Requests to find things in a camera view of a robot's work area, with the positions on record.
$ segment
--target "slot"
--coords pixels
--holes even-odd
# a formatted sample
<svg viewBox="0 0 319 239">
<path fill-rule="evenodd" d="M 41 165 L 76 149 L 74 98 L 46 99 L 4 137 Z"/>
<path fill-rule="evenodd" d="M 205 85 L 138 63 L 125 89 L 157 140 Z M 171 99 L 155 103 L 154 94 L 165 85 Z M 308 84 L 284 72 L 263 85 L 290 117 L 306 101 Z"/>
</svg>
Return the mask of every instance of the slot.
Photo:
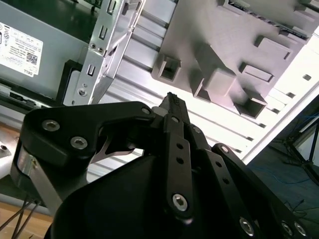
<svg viewBox="0 0 319 239">
<path fill-rule="evenodd" d="M 101 30 L 100 30 L 99 38 L 100 38 L 101 40 L 104 40 L 107 32 L 108 32 L 107 27 L 105 27 L 105 26 L 102 25 Z"/>
<path fill-rule="evenodd" d="M 115 5 L 116 5 L 116 1 L 110 0 L 108 9 L 107 9 L 107 11 L 106 11 L 109 15 L 113 15 L 114 9 L 115 9 Z"/>
<path fill-rule="evenodd" d="M 93 75 L 94 75 L 94 71 L 95 71 L 95 66 L 89 65 L 87 74 L 88 74 L 89 76 L 93 76 Z"/>
</svg>

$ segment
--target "metal rivet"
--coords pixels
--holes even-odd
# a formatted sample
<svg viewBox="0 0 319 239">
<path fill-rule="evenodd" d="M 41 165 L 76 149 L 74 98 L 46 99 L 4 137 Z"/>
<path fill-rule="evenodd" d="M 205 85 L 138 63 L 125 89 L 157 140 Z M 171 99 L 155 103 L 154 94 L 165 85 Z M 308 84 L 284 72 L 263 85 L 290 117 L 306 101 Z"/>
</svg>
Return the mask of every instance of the metal rivet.
<svg viewBox="0 0 319 239">
<path fill-rule="evenodd" d="M 240 218 L 239 224 L 248 236 L 250 237 L 254 236 L 254 229 L 245 218 Z"/>
<path fill-rule="evenodd" d="M 49 119 L 42 122 L 42 127 L 50 132 L 54 132 L 60 129 L 60 125 L 57 121 Z"/>
<path fill-rule="evenodd" d="M 85 149 L 88 146 L 88 142 L 85 138 L 76 136 L 71 139 L 71 145 L 76 149 Z"/>
<path fill-rule="evenodd" d="M 150 114 L 151 112 L 148 110 L 148 109 L 146 109 L 146 108 L 142 108 L 142 111 L 145 113 L 145 114 Z"/>
<path fill-rule="evenodd" d="M 288 226 L 287 223 L 281 222 L 281 226 L 283 227 L 283 229 L 285 230 L 285 232 L 287 232 L 290 236 L 293 235 L 293 231 L 290 229 L 290 227 Z"/>
<path fill-rule="evenodd" d="M 181 194 L 174 194 L 173 195 L 173 203 L 174 206 L 182 212 L 185 212 L 187 210 L 188 204 L 185 199 Z"/>
<path fill-rule="evenodd" d="M 176 117 L 174 117 L 174 116 L 173 116 L 171 119 L 172 119 L 173 121 L 175 121 L 176 123 L 178 123 L 178 122 L 179 122 L 179 119 L 178 119 L 178 118 L 176 118 Z"/>
<path fill-rule="evenodd" d="M 194 127 L 194 130 L 195 130 L 196 133 L 201 133 L 200 129 L 198 127 L 196 127 L 196 126 Z"/>
<path fill-rule="evenodd" d="M 35 160 L 35 158 L 32 156 L 32 159 L 31 159 L 31 164 L 32 164 L 32 167 L 34 168 L 34 169 L 37 169 L 38 168 L 38 166 L 37 166 L 37 163 L 36 163 L 36 160 Z"/>
<path fill-rule="evenodd" d="M 78 90 L 78 93 L 79 93 L 79 95 L 82 96 L 82 97 L 86 97 L 86 96 L 88 95 L 88 93 L 86 92 L 86 90 L 84 90 L 84 89 L 82 89 L 82 88 Z"/>
<path fill-rule="evenodd" d="M 302 226 L 300 226 L 298 223 L 295 222 L 295 227 L 297 228 L 297 231 L 303 235 L 304 237 L 307 236 L 307 233 L 305 231 L 305 229 L 303 229 Z"/>
<path fill-rule="evenodd" d="M 225 153 L 229 153 L 228 148 L 226 148 L 225 146 L 221 146 L 221 149 L 222 149 Z"/>
</svg>

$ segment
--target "cable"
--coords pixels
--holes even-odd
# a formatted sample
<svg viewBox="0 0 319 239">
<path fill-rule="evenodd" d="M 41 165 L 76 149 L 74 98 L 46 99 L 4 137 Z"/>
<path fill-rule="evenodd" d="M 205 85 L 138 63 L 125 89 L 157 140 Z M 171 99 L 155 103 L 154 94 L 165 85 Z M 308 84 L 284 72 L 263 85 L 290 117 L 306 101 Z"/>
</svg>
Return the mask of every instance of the cable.
<svg viewBox="0 0 319 239">
<path fill-rule="evenodd" d="M 266 173 L 271 174 L 271 175 L 274 177 L 274 179 L 277 180 L 277 182 L 282 183 L 282 184 L 294 185 L 294 184 L 305 183 L 305 182 L 310 181 L 310 178 L 308 178 L 308 179 L 305 179 L 305 180 L 302 180 L 302 181 L 299 181 L 299 182 L 293 182 L 293 183 L 283 182 L 283 181 L 281 181 L 280 179 L 278 179 L 271 171 L 269 171 L 269 170 L 267 170 L 267 169 L 260 168 L 260 167 L 256 167 L 256 166 L 252 166 L 252 168 L 255 168 L 256 170 L 259 170 L 259 171 L 261 171 L 261 172 L 266 172 Z"/>
<path fill-rule="evenodd" d="M 33 201 L 28 202 L 24 207 L 22 207 L 19 211 L 17 211 L 12 217 L 10 217 L 5 223 L 3 223 L 0 227 L 0 232 L 13 220 L 16 216 L 18 216 L 24 209 L 26 209 Z"/>
<path fill-rule="evenodd" d="M 23 202 L 23 206 L 22 206 L 23 208 L 25 207 L 27 201 L 28 201 L 28 195 L 26 195 L 25 200 L 24 200 L 24 202 Z M 20 227 L 20 223 L 21 223 L 23 214 L 24 214 L 24 210 L 20 213 L 19 219 L 18 219 L 18 221 L 17 221 L 17 223 L 16 223 L 16 226 L 15 226 L 15 228 L 14 228 L 14 232 L 13 232 L 13 234 L 12 234 L 12 238 L 11 238 L 11 239 L 14 238 L 14 236 L 16 235 L 16 233 L 17 233 L 18 230 L 19 230 L 19 227 Z"/>
<path fill-rule="evenodd" d="M 17 234 L 12 239 L 18 239 L 19 238 L 19 236 L 21 235 L 21 233 L 24 230 L 25 226 L 28 224 L 33 212 L 40 205 L 40 203 L 41 203 L 40 201 L 36 203 L 36 205 L 33 207 L 31 212 L 29 213 L 28 217 L 25 219 L 25 221 L 24 221 L 23 225 L 21 226 L 20 230 L 17 232 Z"/>
<path fill-rule="evenodd" d="M 295 211 L 295 212 L 306 212 L 306 211 L 311 211 L 311 210 L 315 210 L 315 209 L 319 209 L 319 207 L 316 207 L 316 208 L 308 208 L 308 209 L 304 209 L 304 210 L 298 210 L 298 211 Z"/>
</svg>

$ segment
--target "black wire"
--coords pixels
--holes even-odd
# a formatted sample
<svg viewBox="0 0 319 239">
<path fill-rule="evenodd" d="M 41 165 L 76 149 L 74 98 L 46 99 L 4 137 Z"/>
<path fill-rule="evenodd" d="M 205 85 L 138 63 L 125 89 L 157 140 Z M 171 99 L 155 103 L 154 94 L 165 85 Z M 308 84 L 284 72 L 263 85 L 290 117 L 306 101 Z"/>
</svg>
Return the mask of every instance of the black wire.
<svg viewBox="0 0 319 239">
<path fill-rule="evenodd" d="M 16 216 L 18 216 L 24 209 L 26 209 L 32 202 L 28 202 L 24 207 L 22 207 L 19 211 L 17 211 L 13 216 L 11 216 L 5 223 L 3 223 L 0 227 L 0 232 L 13 220 Z"/>
<path fill-rule="evenodd" d="M 22 231 L 24 230 L 25 226 L 28 224 L 33 212 L 40 205 L 40 203 L 41 203 L 40 201 L 36 203 L 36 205 L 33 207 L 31 212 L 29 213 L 28 217 L 25 219 L 25 221 L 24 221 L 23 225 L 21 226 L 20 230 L 17 232 L 17 234 L 12 239 L 18 239 L 18 237 L 21 235 Z"/>
<path fill-rule="evenodd" d="M 24 199 L 23 206 L 22 206 L 23 208 L 24 208 L 24 206 L 26 205 L 27 201 L 28 201 L 28 195 L 26 195 L 26 197 L 25 197 L 25 199 Z M 11 239 L 14 238 L 14 236 L 16 235 L 16 233 L 17 233 L 18 230 L 19 230 L 19 227 L 20 227 L 20 223 L 21 223 L 23 214 L 24 214 L 24 210 L 20 213 L 19 219 L 18 219 L 18 221 L 17 221 L 17 223 L 16 223 L 16 226 L 15 226 L 15 228 L 14 228 L 14 232 L 13 232 L 13 234 L 12 234 Z"/>
</svg>

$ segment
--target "gray plastic part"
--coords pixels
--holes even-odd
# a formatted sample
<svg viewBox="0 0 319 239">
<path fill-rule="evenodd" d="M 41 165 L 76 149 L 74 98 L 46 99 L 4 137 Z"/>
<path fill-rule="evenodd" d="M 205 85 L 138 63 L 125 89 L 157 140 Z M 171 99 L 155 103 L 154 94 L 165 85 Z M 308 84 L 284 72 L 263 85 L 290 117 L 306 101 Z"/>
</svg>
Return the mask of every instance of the gray plastic part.
<svg viewBox="0 0 319 239">
<path fill-rule="evenodd" d="M 178 1 L 159 55 L 177 59 L 182 62 L 182 68 L 174 80 L 170 81 L 158 77 L 161 65 L 155 63 L 152 77 L 190 92 L 197 98 L 207 101 L 210 99 L 217 105 L 237 112 L 234 102 L 244 105 L 247 101 L 247 94 L 243 88 L 258 92 L 265 98 L 304 46 L 297 40 L 292 40 L 292 36 L 289 36 L 290 38 L 280 37 L 280 27 L 272 24 L 284 22 L 299 28 L 302 26 L 302 30 L 310 34 L 318 27 L 319 20 L 309 22 L 296 15 L 294 12 L 296 0 L 244 0 L 244 2 L 236 0 L 237 4 L 248 6 L 249 11 L 263 16 L 262 19 L 245 12 L 241 16 L 225 12 L 222 6 L 225 6 L 226 3 L 228 4 L 229 1 L 201 0 L 200 3 L 194 0 Z M 232 5 L 227 7 L 237 11 Z M 272 24 L 267 23 L 264 19 L 271 20 Z M 281 57 L 256 47 L 256 41 L 260 37 L 270 39 L 290 49 L 289 57 L 284 59 L 283 55 Z M 218 84 L 214 84 L 217 78 L 213 77 L 211 81 L 208 81 L 207 79 L 210 78 L 207 75 L 209 74 L 205 72 L 202 72 L 202 76 L 199 77 L 203 64 L 198 62 L 196 55 L 203 44 L 211 46 L 213 52 L 222 61 L 222 65 L 237 76 L 226 95 L 212 92 L 214 87 L 218 87 Z M 273 78 L 267 82 L 247 77 L 240 71 L 243 62 L 269 73 Z M 226 92 L 226 90 L 216 91 L 217 93 Z"/>
<path fill-rule="evenodd" d="M 178 77 L 180 70 L 181 61 L 159 54 L 152 76 L 173 82 Z"/>
<path fill-rule="evenodd" d="M 267 102 L 260 94 L 256 92 L 250 91 L 248 89 L 244 89 L 244 91 L 248 96 L 248 100 L 244 104 L 234 103 L 234 106 L 238 110 L 239 114 L 255 119 L 267 106 Z"/>
<path fill-rule="evenodd" d="M 262 80 L 267 83 L 269 83 L 274 77 L 272 74 L 262 71 L 254 66 L 247 65 L 246 63 L 243 63 L 241 73 L 247 78 L 250 77 L 254 80 Z"/>
<path fill-rule="evenodd" d="M 298 5 L 295 7 L 295 13 L 306 18 L 309 21 L 314 21 L 319 18 L 319 12 L 312 10 L 311 8 L 304 6 L 304 5 Z"/>
<path fill-rule="evenodd" d="M 225 66 L 208 44 L 203 44 L 195 57 L 204 76 L 203 89 L 209 95 L 227 95 L 236 80 L 236 74 Z"/>
<path fill-rule="evenodd" d="M 267 52 L 269 55 L 276 56 L 278 59 L 289 60 L 293 50 L 285 47 L 266 37 L 259 37 L 256 40 L 255 46 L 260 50 Z"/>
</svg>

